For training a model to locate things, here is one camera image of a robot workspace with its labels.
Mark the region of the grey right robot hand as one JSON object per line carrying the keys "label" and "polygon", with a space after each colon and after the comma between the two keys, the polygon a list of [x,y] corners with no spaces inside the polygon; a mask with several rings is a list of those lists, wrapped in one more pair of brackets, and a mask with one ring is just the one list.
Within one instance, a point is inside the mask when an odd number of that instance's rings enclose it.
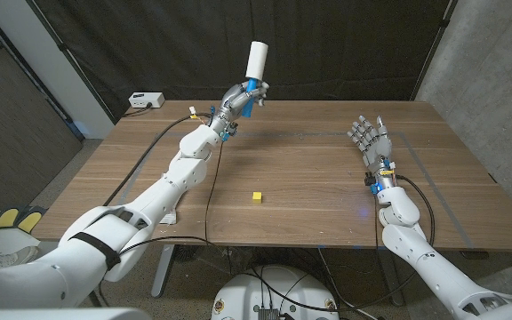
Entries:
{"label": "grey right robot hand", "polygon": [[360,116],[347,135],[362,153],[369,178],[377,185],[378,191],[395,187],[394,168],[390,165],[392,141],[381,118],[378,116],[376,123],[372,124],[364,116]]}

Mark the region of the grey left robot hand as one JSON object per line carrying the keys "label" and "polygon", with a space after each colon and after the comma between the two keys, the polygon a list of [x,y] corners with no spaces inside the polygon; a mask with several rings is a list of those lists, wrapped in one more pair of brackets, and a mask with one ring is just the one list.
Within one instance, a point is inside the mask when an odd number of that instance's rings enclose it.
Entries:
{"label": "grey left robot hand", "polygon": [[246,105],[250,107],[257,102],[261,107],[264,105],[264,99],[267,97],[269,84],[263,81],[257,81],[255,89],[248,90],[248,81],[241,84],[235,84],[224,94],[220,108],[217,110],[210,125],[211,129],[220,134],[225,127],[234,122],[242,115]]}

